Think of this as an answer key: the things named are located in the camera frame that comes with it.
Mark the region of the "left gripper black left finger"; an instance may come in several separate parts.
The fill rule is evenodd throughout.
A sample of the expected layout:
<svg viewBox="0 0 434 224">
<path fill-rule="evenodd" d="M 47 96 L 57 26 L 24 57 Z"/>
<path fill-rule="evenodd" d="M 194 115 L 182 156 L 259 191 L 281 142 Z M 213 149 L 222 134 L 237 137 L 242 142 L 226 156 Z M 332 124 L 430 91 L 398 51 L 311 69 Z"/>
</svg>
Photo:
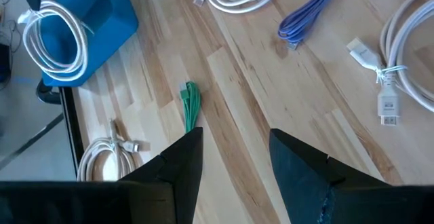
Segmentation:
<svg viewBox="0 0 434 224">
<path fill-rule="evenodd" d="M 166 184 L 176 224 L 193 224 L 203 170 L 203 128 L 196 127 L 122 181 Z"/>
</svg>

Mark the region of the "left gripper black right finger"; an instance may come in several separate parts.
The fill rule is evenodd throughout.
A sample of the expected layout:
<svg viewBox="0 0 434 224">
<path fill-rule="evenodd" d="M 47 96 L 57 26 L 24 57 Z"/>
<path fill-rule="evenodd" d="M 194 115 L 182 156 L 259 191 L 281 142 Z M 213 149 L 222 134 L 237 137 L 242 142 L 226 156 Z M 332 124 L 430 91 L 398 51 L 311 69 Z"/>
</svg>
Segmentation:
<svg viewBox="0 0 434 224">
<path fill-rule="evenodd" d="M 269 153 L 291 224 L 318 224 L 334 187 L 387 186 L 277 128 L 269 133 Z"/>
</svg>

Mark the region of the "blue plastic bin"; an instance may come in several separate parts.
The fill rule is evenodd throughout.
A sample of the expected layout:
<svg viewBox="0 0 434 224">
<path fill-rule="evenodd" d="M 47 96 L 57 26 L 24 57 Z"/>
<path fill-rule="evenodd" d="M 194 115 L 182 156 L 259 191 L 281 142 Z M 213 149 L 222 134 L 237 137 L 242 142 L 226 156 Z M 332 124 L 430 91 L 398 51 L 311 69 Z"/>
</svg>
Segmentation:
<svg viewBox="0 0 434 224">
<path fill-rule="evenodd" d="M 43 74 L 47 86 L 77 87 L 85 83 L 137 30 L 138 19 L 130 0 L 55 0 L 86 24 L 88 65 L 82 77 L 57 81 Z M 41 21 L 41 36 L 48 53 L 58 62 L 72 63 L 77 43 L 59 16 Z"/>
</svg>

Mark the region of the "black curved bracket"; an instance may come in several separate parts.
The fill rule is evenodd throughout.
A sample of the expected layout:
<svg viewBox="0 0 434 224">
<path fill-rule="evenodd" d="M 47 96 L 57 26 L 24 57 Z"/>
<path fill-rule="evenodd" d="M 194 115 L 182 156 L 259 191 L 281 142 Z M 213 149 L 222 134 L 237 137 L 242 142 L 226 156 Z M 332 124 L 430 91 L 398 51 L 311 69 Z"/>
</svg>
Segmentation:
<svg viewBox="0 0 434 224">
<path fill-rule="evenodd" d="M 41 79 L 36 89 L 37 98 L 44 103 L 51 105 L 61 105 L 60 91 L 53 90 L 52 86 L 47 86 Z"/>
</svg>

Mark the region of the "black table edge frame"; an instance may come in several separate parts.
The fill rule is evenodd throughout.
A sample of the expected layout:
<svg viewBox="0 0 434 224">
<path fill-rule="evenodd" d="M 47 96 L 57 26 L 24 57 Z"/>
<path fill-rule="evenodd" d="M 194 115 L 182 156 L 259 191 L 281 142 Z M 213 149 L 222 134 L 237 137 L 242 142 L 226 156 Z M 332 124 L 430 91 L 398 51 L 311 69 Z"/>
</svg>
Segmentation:
<svg viewBox="0 0 434 224">
<path fill-rule="evenodd" d="M 79 164 L 84 154 L 83 141 L 72 88 L 60 88 L 60 101 L 64 113 L 68 140 L 71 146 L 75 174 L 79 174 Z"/>
</svg>

